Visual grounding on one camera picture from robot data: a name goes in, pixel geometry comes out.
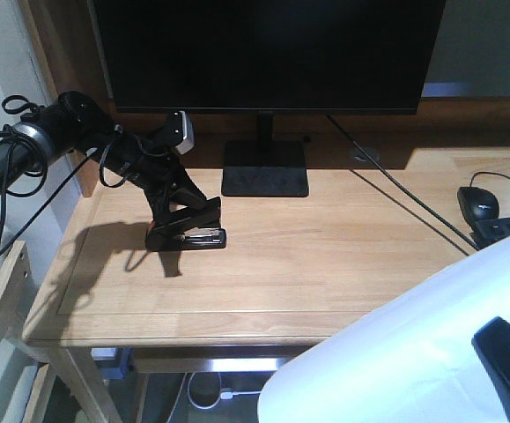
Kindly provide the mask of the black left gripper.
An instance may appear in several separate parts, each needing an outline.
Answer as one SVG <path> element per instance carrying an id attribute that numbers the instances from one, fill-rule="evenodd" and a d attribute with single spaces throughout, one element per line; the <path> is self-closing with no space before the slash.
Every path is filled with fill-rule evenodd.
<path id="1" fill-rule="evenodd" d="M 119 124 L 85 125 L 78 147 L 93 149 L 91 158 L 99 163 L 99 180 L 107 188 L 119 188 L 129 181 L 144 190 L 152 211 L 150 229 L 171 222 L 171 200 L 202 210 L 206 196 L 188 176 L 169 145 L 166 125 L 142 137 Z"/>

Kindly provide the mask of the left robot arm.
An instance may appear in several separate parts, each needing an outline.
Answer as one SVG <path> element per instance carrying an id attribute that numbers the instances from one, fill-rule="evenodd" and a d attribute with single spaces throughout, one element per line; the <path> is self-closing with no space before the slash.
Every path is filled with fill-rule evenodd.
<path id="1" fill-rule="evenodd" d="M 191 181 L 178 159 L 194 146 L 191 123 L 175 112 L 166 125 L 147 137 L 127 132 L 85 94 L 62 93 L 50 106 L 38 106 L 22 95 L 3 103 L 9 115 L 19 115 L 14 125 L 0 130 L 0 201 L 11 194 L 10 186 L 22 175 L 45 182 L 51 164 L 64 154 L 78 151 L 141 188 L 152 209 L 155 224 L 171 218 L 170 204 L 200 211 L 207 198 Z M 0 214 L 0 245 L 5 216 Z"/>

